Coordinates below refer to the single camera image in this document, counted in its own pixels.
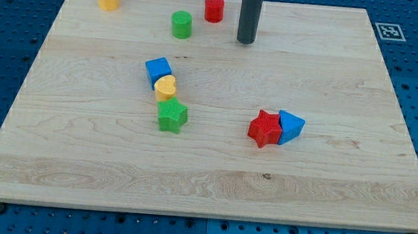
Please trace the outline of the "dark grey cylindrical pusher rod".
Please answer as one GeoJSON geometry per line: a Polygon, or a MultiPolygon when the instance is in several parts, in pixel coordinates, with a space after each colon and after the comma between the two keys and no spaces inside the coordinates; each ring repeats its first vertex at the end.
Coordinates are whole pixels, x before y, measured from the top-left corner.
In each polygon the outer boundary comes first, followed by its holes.
{"type": "Polygon", "coordinates": [[[242,0],[237,40],[249,45],[256,39],[263,0],[242,0]]]}

